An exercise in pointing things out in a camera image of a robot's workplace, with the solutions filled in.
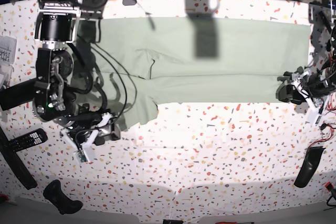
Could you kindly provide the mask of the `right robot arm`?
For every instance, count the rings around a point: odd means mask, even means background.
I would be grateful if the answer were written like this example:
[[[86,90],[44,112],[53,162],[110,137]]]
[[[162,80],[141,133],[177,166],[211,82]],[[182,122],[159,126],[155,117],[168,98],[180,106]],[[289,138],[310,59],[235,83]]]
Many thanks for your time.
[[[83,0],[38,0],[34,38],[37,51],[33,108],[43,122],[54,121],[77,150],[116,141],[116,116],[99,78],[94,78],[74,42],[82,13],[96,10]]]

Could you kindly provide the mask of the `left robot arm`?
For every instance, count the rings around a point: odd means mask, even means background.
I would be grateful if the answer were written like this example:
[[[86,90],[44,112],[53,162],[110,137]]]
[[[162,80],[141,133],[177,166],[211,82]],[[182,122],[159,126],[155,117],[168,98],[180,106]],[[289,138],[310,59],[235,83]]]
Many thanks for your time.
[[[278,80],[282,82],[276,91],[276,98],[281,102],[308,105],[307,121],[317,125],[335,93],[335,0],[330,0],[330,18],[324,11],[317,17],[327,29],[327,60],[320,68],[299,67],[295,72],[284,72]]]

